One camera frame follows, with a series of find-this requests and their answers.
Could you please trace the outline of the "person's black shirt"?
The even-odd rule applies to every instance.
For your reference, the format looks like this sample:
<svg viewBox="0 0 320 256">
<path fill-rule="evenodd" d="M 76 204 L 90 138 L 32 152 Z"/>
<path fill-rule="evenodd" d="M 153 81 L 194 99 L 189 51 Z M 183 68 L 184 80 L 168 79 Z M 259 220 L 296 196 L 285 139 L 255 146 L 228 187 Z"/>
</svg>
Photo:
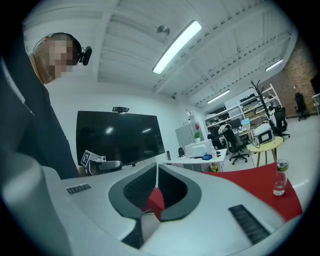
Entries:
<svg viewBox="0 0 320 256">
<path fill-rule="evenodd" d="M 23 29 L 12 37 L 2 54 L 8 71 L 31 110 L 32 117 L 18 146 L 18 151 L 34 158 L 40 165 L 54 169 L 62 180 L 77 178 L 69 141 L 51 106 L 50 95 L 33 70 L 26 52 Z"/>
</svg>

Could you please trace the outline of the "long ceiling light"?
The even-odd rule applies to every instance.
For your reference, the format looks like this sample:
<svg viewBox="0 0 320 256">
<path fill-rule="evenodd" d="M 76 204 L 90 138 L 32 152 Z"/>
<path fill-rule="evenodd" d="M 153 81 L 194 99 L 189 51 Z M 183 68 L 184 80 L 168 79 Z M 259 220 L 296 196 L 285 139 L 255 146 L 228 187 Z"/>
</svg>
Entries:
<svg viewBox="0 0 320 256">
<path fill-rule="evenodd" d="M 228 89 L 228 90 L 226 90 L 226 91 L 224 91 L 223 93 L 219 94 L 218 96 L 214 97 L 213 99 L 211 99 L 211 100 L 207 101 L 207 104 L 211 104 L 212 102 L 214 102 L 214 101 L 216 101 L 216 100 L 220 99 L 221 97 L 223 97 L 223 96 L 227 95 L 229 92 L 230 92 L 230 90 L 229 90 L 229 89 Z"/>
<path fill-rule="evenodd" d="M 277 60 L 275 63 L 273 63 L 272 65 L 268 66 L 265 71 L 268 72 L 269 70 L 275 68 L 276 66 L 278 66 L 279 64 L 281 64 L 283 62 L 283 59 L 279 59 Z"/>
<path fill-rule="evenodd" d="M 165 52 L 161 55 L 152 71 L 161 74 L 177 53 L 202 29 L 200 23 L 192 20 L 173 40 Z"/>
</svg>

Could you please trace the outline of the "large black television screen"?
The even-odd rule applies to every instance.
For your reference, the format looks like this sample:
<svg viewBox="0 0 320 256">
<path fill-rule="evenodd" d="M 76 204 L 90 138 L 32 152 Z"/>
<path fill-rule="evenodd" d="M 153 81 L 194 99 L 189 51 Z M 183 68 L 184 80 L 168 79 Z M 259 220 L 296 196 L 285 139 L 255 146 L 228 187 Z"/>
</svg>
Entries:
<svg viewBox="0 0 320 256">
<path fill-rule="evenodd" d="M 76 120 L 76 154 L 88 150 L 123 165 L 144 161 L 165 152 L 155 115 L 79 111 Z"/>
</svg>

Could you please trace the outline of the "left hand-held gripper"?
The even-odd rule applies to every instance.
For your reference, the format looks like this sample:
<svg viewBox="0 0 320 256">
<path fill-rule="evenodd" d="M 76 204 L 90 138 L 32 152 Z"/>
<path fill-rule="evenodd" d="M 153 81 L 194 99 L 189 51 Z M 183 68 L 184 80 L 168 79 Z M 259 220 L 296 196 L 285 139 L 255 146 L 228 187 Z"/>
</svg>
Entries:
<svg viewBox="0 0 320 256">
<path fill-rule="evenodd" d="M 90 175 L 94 175 L 95 172 L 99 169 L 99 165 L 102 162 L 106 161 L 105 156 L 97 155 L 91 151 L 85 150 L 84 154 L 80 160 L 80 164 L 84 167 L 85 172 Z M 116 172 L 122 170 L 123 164 L 119 160 L 107 161 L 106 162 L 106 171 L 107 172 Z"/>
</svg>

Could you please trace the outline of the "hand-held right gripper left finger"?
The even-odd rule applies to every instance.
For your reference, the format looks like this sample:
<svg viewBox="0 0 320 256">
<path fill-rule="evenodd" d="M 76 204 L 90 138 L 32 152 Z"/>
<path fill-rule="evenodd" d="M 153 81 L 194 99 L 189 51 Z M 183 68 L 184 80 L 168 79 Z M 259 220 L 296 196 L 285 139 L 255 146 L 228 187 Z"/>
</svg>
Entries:
<svg viewBox="0 0 320 256">
<path fill-rule="evenodd" d="M 52 168 L 44 167 L 43 172 L 49 195 L 63 220 L 84 216 L 107 235 L 133 248 L 144 244 L 141 218 L 156 186 L 156 163 L 64 180 Z"/>
</svg>

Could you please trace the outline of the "black office chair white jacket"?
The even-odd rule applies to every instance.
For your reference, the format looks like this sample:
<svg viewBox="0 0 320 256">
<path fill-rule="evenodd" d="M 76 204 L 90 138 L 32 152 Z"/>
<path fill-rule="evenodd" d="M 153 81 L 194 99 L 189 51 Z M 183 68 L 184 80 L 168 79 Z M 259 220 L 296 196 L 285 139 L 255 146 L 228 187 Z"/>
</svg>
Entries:
<svg viewBox="0 0 320 256">
<path fill-rule="evenodd" d="M 228 149 L 231 154 L 229 160 L 233 161 L 232 165 L 234 165 L 238 160 L 244 160 L 244 162 L 247 163 L 249 154 L 243 153 L 244 145 L 239 143 L 238 139 L 236 138 L 236 135 L 234 134 L 229 124 L 225 125 L 225 128 L 222 130 L 222 134 L 228 142 Z"/>
</svg>

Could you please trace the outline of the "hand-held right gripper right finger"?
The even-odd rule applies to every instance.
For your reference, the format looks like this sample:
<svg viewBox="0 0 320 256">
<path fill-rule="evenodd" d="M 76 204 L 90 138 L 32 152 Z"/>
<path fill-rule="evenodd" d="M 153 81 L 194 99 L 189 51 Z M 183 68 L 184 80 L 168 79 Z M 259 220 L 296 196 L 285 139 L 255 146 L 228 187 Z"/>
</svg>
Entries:
<svg viewBox="0 0 320 256">
<path fill-rule="evenodd" d="M 269 205 L 225 178 L 161 164 L 158 188 L 164 211 L 142 246 L 153 256 L 264 255 L 285 223 Z"/>
</svg>

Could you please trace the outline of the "white shelving unit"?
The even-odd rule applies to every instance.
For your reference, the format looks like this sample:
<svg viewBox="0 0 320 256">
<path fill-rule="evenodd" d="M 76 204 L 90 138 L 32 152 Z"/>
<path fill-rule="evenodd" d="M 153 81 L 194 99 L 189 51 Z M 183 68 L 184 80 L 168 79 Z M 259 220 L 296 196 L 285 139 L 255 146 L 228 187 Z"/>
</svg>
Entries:
<svg viewBox="0 0 320 256">
<path fill-rule="evenodd" d="M 207 128 L 220 125 L 239 118 L 248 118 L 255 121 L 267 116 L 269 107 L 282 106 L 280 98 L 272 84 L 261 92 L 262 99 L 253 89 L 248 89 L 243 97 L 234 97 L 225 103 L 224 107 L 217 113 L 210 113 L 205 116 L 204 123 Z"/>
</svg>

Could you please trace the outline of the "white microwave oven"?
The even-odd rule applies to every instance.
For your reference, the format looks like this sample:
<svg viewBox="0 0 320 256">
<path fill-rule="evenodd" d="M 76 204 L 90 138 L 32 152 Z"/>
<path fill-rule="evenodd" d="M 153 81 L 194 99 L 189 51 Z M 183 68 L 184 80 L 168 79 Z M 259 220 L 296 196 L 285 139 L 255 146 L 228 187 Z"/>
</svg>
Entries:
<svg viewBox="0 0 320 256">
<path fill-rule="evenodd" d="M 199 158 L 204 157 L 205 155 L 212 155 L 212 140 L 207 139 L 197 143 L 188 144 L 185 146 L 184 152 L 187 158 Z"/>
</svg>

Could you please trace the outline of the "grey cabinet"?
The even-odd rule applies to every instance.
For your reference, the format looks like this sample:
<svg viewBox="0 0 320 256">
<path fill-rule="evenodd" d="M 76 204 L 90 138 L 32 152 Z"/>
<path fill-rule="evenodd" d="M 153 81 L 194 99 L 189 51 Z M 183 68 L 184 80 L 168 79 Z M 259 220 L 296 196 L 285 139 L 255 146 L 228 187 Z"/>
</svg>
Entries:
<svg viewBox="0 0 320 256">
<path fill-rule="evenodd" d="M 185 147 L 187 145 L 194 144 L 196 142 L 195 141 L 195 133 L 197 132 L 196 124 L 197 124 L 196 122 L 191 122 L 175 130 L 178 144 L 183 150 L 185 150 Z"/>
</svg>

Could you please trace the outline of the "white appliance with screen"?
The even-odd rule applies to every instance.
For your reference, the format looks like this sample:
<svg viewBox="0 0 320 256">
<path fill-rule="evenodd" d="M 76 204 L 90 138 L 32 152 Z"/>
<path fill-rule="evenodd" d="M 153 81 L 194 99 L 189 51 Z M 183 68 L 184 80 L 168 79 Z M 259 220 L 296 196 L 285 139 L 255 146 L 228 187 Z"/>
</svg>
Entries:
<svg viewBox="0 0 320 256">
<path fill-rule="evenodd" d="M 253 130 L 253 144 L 260 146 L 274 140 L 274 134 L 268 123 L 263 123 Z"/>
</svg>

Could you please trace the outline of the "white desk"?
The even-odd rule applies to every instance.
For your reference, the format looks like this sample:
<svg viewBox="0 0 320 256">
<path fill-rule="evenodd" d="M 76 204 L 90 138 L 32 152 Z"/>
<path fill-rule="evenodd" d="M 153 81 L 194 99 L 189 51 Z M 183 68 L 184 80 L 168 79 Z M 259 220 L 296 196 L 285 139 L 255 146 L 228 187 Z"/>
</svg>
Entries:
<svg viewBox="0 0 320 256">
<path fill-rule="evenodd" d="M 227 149 L 220 149 L 219 156 L 214 157 L 210 160 L 202 160 L 201 158 L 188 158 L 188 157 L 176 157 L 172 160 L 164 160 L 163 164 L 167 165 L 212 165 L 215 164 L 217 166 L 218 172 L 223 172 L 223 163 L 225 157 L 227 155 Z"/>
</svg>

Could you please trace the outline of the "red cloth-covered table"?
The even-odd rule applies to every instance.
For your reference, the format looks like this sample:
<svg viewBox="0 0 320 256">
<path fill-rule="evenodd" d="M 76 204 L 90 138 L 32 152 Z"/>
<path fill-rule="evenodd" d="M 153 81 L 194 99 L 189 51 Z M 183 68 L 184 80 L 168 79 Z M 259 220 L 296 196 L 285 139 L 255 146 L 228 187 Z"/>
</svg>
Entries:
<svg viewBox="0 0 320 256">
<path fill-rule="evenodd" d="M 262 167 L 237 170 L 230 172 L 202 172 L 206 176 L 218 177 L 235 183 L 253 196 L 257 197 L 273 210 L 285 222 L 303 213 L 298 196 L 287 179 L 284 195 L 275 196 L 272 189 L 276 182 L 276 164 L 267 164 Z M 165 210 L 164 198 L 159 188 L 154 188 L 147 202 L 142 208 L 142 213 L 152 212 L 160 221 L 161 213 Z"/>
</svg>

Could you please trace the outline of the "round wooden side table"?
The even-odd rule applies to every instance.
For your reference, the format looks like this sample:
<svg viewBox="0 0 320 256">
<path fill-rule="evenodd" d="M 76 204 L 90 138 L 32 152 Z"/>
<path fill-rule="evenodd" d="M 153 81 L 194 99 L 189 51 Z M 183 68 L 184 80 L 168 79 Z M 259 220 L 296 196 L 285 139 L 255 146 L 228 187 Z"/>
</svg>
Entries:
<svg viewBox="0 0 320 256">
<path fill-rule="evenodd" d="M 265 155 L 265 164 L 268 164 L 268 151 L 271 151 L 273 156 L 273 161 L 277 162 L 277 148 L 284 142 L 284 139 L 280 136 L 275 136 L 272 141 L 256 146 L 252 143 L 246 146 L 246 148 L 251 153 L 257 153 L 257 163 L 256 167 L 260 166 L 261 153 Z"/>
</svg>

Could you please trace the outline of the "black coat rack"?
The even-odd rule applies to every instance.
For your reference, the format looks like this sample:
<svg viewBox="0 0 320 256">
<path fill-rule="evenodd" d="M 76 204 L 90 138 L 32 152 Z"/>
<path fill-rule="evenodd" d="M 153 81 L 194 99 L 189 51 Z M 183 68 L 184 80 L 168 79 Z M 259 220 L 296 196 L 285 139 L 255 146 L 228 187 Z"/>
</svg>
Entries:
<svg viewBox="0 0 320 256">
<path fill-rule="evenodd" d="M 258 94 L 257 97 L 260 99 L 260 101 L 261 101 L 261 103 L 262 103 L 262 106 L 263 106 L 263 108 L 264 108 L 264 111 L 265 111 L 265 113 L 266 113 L 267 121 L 268 121 L 271 129 L 274 130 L 275 125 L 274 125 L 274 123 L 273 123 L 273 121 L 272 121 L 272 119 L 271 119 L 271 117 L 270 117 L 270 114 L 269 114 L 269 111 L 268 111 L 268 109 L 267 109 L 266 103 L 265 103 L 265 101 L 264 101 L 264 99 L 263 99 L 262 91 L 260 91 L 259 88 L 258 88 L 259 82 L 260 82 L 260 81 L 258 80 L 257 84 L 255 84 L 255 83 L 251 80 L 251 81 L 250 81 L 250 84 L 252 85 L 251 89 L 255 89 L 255 91 L 257 92 L 257 94 Z"/>
</svg>

